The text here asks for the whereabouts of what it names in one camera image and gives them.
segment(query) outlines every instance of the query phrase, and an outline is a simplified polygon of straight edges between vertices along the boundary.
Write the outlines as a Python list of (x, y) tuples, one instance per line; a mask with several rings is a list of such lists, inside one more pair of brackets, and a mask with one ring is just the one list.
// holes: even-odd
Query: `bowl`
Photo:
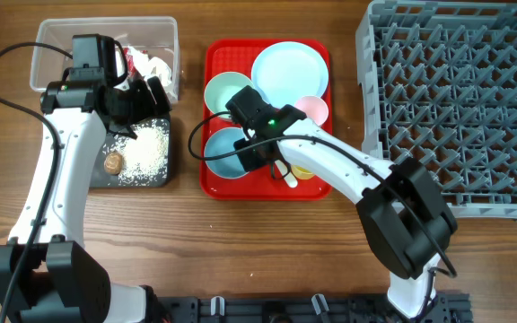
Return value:
[(298, 179), (312, 179), (314, 174), (302, 167), (291, 165), (291, 172)]
[(294, 107), (306, 113), (319, 127), (329, 118), (329, 106), (327, 102), (316, 96), (305, 96), (300, 98)]
[[(206, 107), (215, 114), (228, 111), (226, 103), (234, 94), (242, 90), (243, 87), (250, 85), (254, 88), (252, 81), (245, 74), (237, 72), (224, 72), (213, 77), (205, 88)], [(231, 116), (222, 115), (219, 118), (231, 120)]]
[[(234, 142), (244, 137), (242, 129), (238, 127), (226, 127), (217, 131), (206, 141), (205, 157), (234, 152)], [(216, 161), (206, 161), (206, 166), (216, 176), (223, 179), (239, 179), (248, 174), (248, 172), (242, 168), (242, 164), (237, 155)]]

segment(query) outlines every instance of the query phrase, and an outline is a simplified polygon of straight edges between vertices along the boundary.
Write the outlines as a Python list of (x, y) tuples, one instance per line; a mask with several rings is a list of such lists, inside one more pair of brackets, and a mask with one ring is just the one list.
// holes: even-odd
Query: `wood grain surface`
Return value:
[[(34, 40), (47, 18), (170, 15), (179, 24), (175, 177), (164, 188), (89, 193), (86, 248), (111, 280), (150, 284), (160, 296), (386, 292), (388, 271), (370, 251), (346, 198), (333, 192), (313, 203), (215, 201), (200, 189), (198, 161), (186, 149), (188, 133), (203, 114), (206, 48), (224, 38), (321, 41), (331, 55), (334, 133), (360, 147), (364, 114), (355, 31), (368, 1), (59, 3), (0, 0), (0, 49)], [(29, 87), (31, 54), (24, 48), (1, 60), (0, 94), (39, 109), (39, 95)], [(0, 104), (0, 243), (29, 191), (40, 137), (39, 121)], [(476, 322), (517, 322), (517, 223), (464, 219), (459, 226), (448, 251), (459, 277), (441, 277), (436, 287), (470, 293)]]

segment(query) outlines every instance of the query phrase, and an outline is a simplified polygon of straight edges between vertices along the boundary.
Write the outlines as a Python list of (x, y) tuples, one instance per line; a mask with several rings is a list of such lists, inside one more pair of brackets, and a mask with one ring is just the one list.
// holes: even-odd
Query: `gray dish rack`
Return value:
[(365, 153), (420, 160), (457, 217), (517, 220), (517, 4), (373, 1), (356, 62)]

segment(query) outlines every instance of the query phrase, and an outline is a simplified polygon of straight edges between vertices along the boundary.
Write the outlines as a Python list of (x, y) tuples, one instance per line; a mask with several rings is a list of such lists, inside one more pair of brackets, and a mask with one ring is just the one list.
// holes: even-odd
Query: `clear plastic box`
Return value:
[[(97, 17), (47, 19), (39, 26), (38, 42), (71, 51), (72, 37), (98, 33), (118, 40), (123, 46), (147, 50), (171, 68), (171, 84), (165, 87), (171, 103), (179, 99), (179, 33), (172, 17)], [(30, 86), (44, 92), (50, 82), (61, 79), (71, 59), (45, 48), (35, 48), (31, 60)]]

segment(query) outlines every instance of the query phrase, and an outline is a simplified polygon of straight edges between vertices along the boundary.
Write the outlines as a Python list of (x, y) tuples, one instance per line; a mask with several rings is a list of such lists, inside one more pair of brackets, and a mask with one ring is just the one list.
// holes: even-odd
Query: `blue bowl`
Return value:
[[(242, 129), (227, 127), (211, 135), (205, 145), (205, 157), (212, 157), (234, 151), (234, 142), (244, 138)], [(206, 161), (206, 166), (216, 176), (223, 179), (239, 179), (248, 174), (242, 168), (237, 155), (222, 158), (216, 161)]]

